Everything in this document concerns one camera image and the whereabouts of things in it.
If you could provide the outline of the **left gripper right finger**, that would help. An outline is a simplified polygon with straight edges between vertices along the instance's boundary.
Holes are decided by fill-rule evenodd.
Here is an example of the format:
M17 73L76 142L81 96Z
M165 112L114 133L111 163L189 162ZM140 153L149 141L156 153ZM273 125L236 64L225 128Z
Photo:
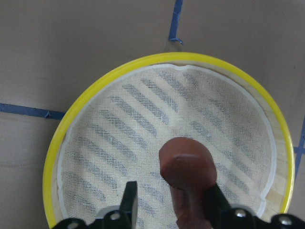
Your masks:
M266 222L245 206L232 207L214 185L204 195L204 216L214 229L303 229L305 222L291 214L277 214Z

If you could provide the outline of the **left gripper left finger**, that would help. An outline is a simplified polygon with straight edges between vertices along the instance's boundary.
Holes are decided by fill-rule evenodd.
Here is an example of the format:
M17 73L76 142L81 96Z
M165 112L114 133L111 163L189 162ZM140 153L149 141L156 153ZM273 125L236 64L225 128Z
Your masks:
M91 224L77 218L57 223L55 229L134 229L138 216L138 186L136 181L126 183L120 205L101 209Z

